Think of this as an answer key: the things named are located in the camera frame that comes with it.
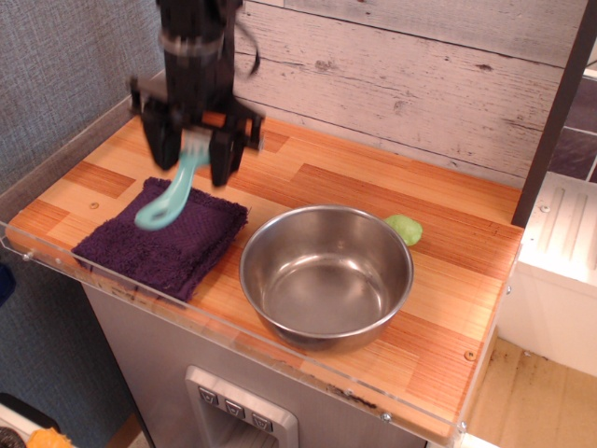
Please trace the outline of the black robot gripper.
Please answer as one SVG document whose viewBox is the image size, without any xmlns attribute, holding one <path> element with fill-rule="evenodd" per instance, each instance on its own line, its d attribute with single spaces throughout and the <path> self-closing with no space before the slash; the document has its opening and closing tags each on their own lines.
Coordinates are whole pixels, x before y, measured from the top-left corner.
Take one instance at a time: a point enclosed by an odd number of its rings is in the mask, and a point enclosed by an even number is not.
<svg viewBox="0 0 597 448">
<path fill-rule="evenodd" d="M 261 146 L 264 117 L 242 104 L 233 93 L 234 47 L 225 46 L 207 56 L 182 57 L 164 53 L 165 73 L 153 78 L 130 77 L 132 112 L 141 117 L 152 157 L 163 171 L 179 159 L 182 130 L 204 127 L 203 115 L 217 113 L 239 122 L 249 120 L 251 130 L 215 131 L 209 145 L 211 178 L 224 187 L 240 167 L 244 146 Z"/>
</svg>

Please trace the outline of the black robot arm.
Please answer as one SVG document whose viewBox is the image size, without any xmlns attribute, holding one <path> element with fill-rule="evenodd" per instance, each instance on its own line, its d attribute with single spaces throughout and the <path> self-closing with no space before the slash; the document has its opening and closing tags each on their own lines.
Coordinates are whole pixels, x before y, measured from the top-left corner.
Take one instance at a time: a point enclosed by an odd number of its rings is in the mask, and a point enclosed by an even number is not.
<svg viewBox="0 0 597 448">
<path fill-rule="evenodd" d="M 214 186 L 236 173 L 246 148 L 262 142 L 261 113 L 233 92 L 240 1 L 159 1 L 165 72 L 131 77 L 132 113 L 140 116 L 154 162 L 179 160 L 185 132 L 205 131 Z"/>
</svg>

